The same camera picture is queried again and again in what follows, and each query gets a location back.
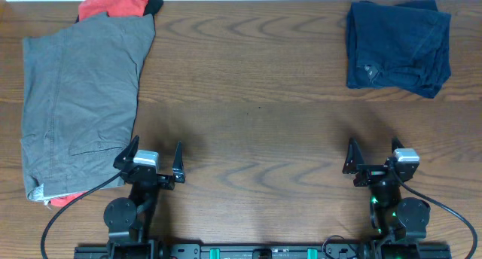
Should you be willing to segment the grey shorts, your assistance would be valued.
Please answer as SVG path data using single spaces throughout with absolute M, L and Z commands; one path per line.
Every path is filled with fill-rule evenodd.
M 98 14 L 23 40 L 21 148 L 28 200 L 123 184 L 113 162 L 130 143 L 154 36 L 151 15 Z

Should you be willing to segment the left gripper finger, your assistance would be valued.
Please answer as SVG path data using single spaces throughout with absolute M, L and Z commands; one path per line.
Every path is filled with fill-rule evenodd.
M 185 183 L 184 163 L 182 159 L 182 143 L 178 142 L 172 165 L 173 176 L 176 183 Z
M 132 141 L 114 159 L 113 167 L 120 171 L 125 170 L 131 163 L 138 151 L 139 136 L 135 136 Z

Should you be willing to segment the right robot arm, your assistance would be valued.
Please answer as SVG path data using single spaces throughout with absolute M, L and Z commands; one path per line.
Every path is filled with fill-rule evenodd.
M 365 162 L 358 142 L 348 142 L 342 173 L 354 175 L 356 187 L 367 187 L 371 226 L 379 233 L 358 248 L 360 258 L 421 258 L 419 241 L 425 239 L 431 208 L 415 197 L 401 195 L 400 187 L 412 179 L 419 166 L 419 155 L 397 138 L 392 140 L 392 155 L 380 165 Z

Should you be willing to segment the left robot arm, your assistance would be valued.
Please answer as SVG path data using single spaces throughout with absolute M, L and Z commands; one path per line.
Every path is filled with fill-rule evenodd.
M 114 159 L 114 168 L 131 185 L 128 197 L 112 200 L 103 218 L 108 227 L 108 259 L 168 258 L 169 249 L 149 238 L 149 230 L 161 190 L 173 190 L 185 183 L 182 143 L 176 145 L 172 174 L 159 173 L 159 154 L 139 149 L 136 136 Z

